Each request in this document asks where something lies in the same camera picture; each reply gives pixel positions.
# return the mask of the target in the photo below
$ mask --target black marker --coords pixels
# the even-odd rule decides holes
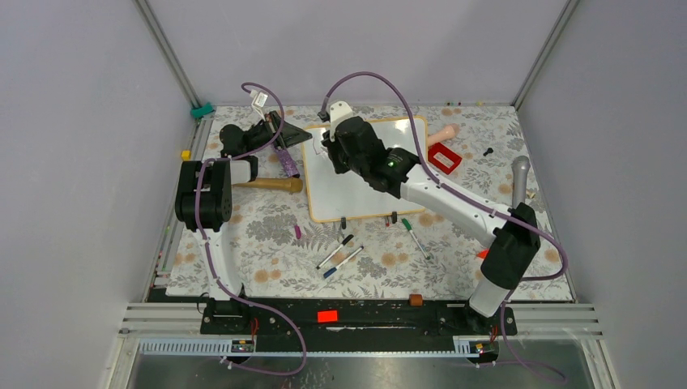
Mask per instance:
[[[353,239],[353,234],[348,235],[348,236],[343,240],[343,242],[341,242],[341,244],[339,245],[339,247],[336,248],[336,250],[332,251],[331,254],[327,255],[327,257],[324,258],[324,260],[323,260],[322,262],[320,262],[320,264],[316,267],[316,269],[319,270],[320,267],[324,266],[325,263],[329,262],[329,260],[331,259],[331,257],[333,257],[334,254],[338,253],[339,250],[343,249],[343,247],[346,246],[346,243],[348,243],[349,241],[351,241],[351,239]]]

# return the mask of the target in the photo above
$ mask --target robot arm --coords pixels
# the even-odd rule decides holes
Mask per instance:
[[[443,215],[489,248],[481,266],[484,279],[477,285],[469,304],[477,313],[492,316],[508,292],[515,289],[523,278],[540,248],[539,236],[459,201],[437,186],[428,178],[415,154],[399,147],[385,148],[372,125],[352,116],[352,110],[345,102],[333,103],[329,114],[331,127],[323,135],[322,145],[326,147],[337,174],[352,170],[373,189],[418,203]],[[492,203],[453,182],[444,184],[476,202],[536,226],[534,211],[524,203],[513,209],[505,204]]]

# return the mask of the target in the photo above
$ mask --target gray wall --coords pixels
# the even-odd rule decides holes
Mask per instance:
[[[151,0],[198,95],[249,104],[263,83],[286,104],[320,104],[353,71],[386,76],[414,103],[510,103],[565,0]],[[354,80],[337,96],[394,102]]]
[[[684,387],[687,3],[582,2],[520,110],[623,387]]]
[[[189,105],[132,1],[0,2],[0,387],[93,388],[143,290]]]

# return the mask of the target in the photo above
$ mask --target black wire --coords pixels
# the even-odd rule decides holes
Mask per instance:
[[[210,297],[210,293],[203,292],[203,293],[200,293],[200,296],[198,296],[198,300],[195,302],[195,310],[197,310],[199,314],[203,314],[203,312],[200,311],[200,303],[203,301],[204,295],[207,295],[208,297]]]

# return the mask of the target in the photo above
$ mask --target floral tablecloth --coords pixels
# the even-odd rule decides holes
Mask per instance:
[[[284,109],[287,121],[295,126],[319,124],[318,107]],[[354,110],[367,119],[405,115],[402,107],[395,106],[363,106]],[[460,126],[454,139],[443,142],[463,158],[449,176],[452,181],[488,199],[510,204],[510,163],[516,156],[527,155],[512,107],[418,106],[412,110],[413,114],[427,119],[430,135],[449,123]],[[236,124],[248,129],[256,121],[257,116],[250,107],[218,107],[203,158],[220,155],[219,132],[223,126]],[[488,147],[493,153],[483,156]],[[301,148],[295,146],[289,152],[303,174]],[[257,156],[259,177],[285,177],[271,147]],[[527,188],[535,194],[527,203],[535,209],[540,227],[550,231],[533,171],[528,176]],[[305,189],[289,194],[281,190],[234,187],[233,204],[229,221],[233,234],[230,253],[237,259],[245,291],[252,297],[407,298],[410,293],[421,293],[425,299],[460,299],[469,297],[483,277],[481,259],[476,255],[484,248],[443,215],[430,210],[407,218],[434,260],[422,257],[400,222],[386,227],[383,218],[349,220],[343,233],[353,233],[355,238],[331,264],[337,264],[361,244],[365,250],[324,280],[322,273],[326,269],[317,271],[315,265],[336,248],[343,233],[339,223],[319,224],[310,219]],[[300,240],[294,233],[296,224],[302,231]],[[168,295],[198,296],[207,290],[208,280],[200,255],[193,236],[184,230],[170,274]],[[541,250],[526,275],[552,274],[560,266],[556,250],[542,240]],[[568,301],[572,297],[562,277],[521,283],[513,299]]]

